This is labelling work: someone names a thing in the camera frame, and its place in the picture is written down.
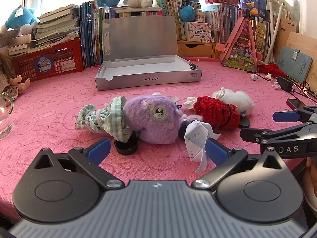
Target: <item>glass cup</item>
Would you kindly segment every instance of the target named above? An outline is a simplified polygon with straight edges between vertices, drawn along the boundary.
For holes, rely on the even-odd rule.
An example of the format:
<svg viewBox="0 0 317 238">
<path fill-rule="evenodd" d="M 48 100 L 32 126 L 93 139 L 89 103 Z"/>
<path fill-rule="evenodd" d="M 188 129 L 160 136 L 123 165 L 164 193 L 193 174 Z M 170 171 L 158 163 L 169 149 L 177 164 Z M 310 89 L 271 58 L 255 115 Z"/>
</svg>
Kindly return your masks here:
<svg viewBox="0 0 317 238">
<path fill-rule="evenodd" d="M 4 97 L 10 100 L 11 108 L 8 111 Z M 13 121 L 10 117 L 10 113 L 13 110 L 13 99 L 10 93 L 2 92 L 0 96 L 0 140 L 5 138 L 14 127 Z"/>
</svg>

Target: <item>purple fur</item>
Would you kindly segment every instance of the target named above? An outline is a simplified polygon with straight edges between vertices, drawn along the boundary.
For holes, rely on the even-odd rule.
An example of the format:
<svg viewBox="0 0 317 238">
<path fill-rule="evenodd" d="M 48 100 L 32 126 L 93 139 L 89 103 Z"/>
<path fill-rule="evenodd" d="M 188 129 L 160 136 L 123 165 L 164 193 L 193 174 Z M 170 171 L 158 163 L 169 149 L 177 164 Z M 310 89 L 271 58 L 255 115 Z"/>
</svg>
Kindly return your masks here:
<svg viewBox="0 0 317 238">
<path fill-rule="evenodd" d="M 180 128 L 179 111 L 168 97 L 139 96 L 128 100 L 124 105 L 126 122 L 130 129 L 139 132 L 141 140 L 151 144 L 169 144 L 175 142 Z"/>
</svg>

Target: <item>screw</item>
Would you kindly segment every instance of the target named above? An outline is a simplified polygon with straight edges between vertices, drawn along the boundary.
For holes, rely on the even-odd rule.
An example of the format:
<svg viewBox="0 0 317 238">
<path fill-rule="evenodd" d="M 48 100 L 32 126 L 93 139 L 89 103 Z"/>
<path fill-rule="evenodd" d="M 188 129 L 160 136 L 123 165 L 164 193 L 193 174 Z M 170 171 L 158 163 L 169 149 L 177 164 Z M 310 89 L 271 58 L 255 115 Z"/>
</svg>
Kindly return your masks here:
<svg viewBox="0 0 317 238">
<path fill-rule="evenodd" d="M 207 180 L 199 179 L 194 181 L 194 186 L 200 189 L 207 188 L 210 185 L 210 182 Z"/>
<path fill-rule="evenodd" d="M 267 150 L 267 151 L 274 151 L 275 148 L 274 148 L 274 147 L 267 147 L 266 150 Z"/>
<path fill-rule="evenodd" d="M 119 188 L 119 187 L 121 187 L 122 182 L 118 179 L 112 179 L 112 180 L 107 181 L 106 185 L 109 188 Z"/>
</svg>

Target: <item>box lid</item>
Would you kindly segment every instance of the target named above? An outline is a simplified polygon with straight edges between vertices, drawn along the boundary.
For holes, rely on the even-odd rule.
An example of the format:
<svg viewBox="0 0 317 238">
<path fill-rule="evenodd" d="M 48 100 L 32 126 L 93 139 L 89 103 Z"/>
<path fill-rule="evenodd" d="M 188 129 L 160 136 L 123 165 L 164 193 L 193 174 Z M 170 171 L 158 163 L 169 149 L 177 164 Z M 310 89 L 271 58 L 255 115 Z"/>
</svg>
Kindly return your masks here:
<svg viewBox="0 0 317 238">
<path fill-rule="evenodd" d="M 177 55 L 173 16 L 133 16 L 102 22 L 103 60 Z"/>
</svg>

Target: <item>green plaid fabric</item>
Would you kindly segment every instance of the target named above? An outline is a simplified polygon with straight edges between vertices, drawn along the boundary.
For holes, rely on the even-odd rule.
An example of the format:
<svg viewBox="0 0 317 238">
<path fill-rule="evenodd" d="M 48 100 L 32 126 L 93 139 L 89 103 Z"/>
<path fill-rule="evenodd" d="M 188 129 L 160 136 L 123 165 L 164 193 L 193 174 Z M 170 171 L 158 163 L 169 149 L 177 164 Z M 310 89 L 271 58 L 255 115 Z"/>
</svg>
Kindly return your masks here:
<svg viewBox="0 0 317 238">
<path fill-rule="evenodd" d="M 123 106 L 124 96 L 115 97 L 102 109 L 96 110 L 94 105 L 86 105 L 77 115 L 75 129 L 87 129 L 90 132 L 107 132 L 117 141 L 126 143 L 132 131 L 126 128 Z"/>
</svg>

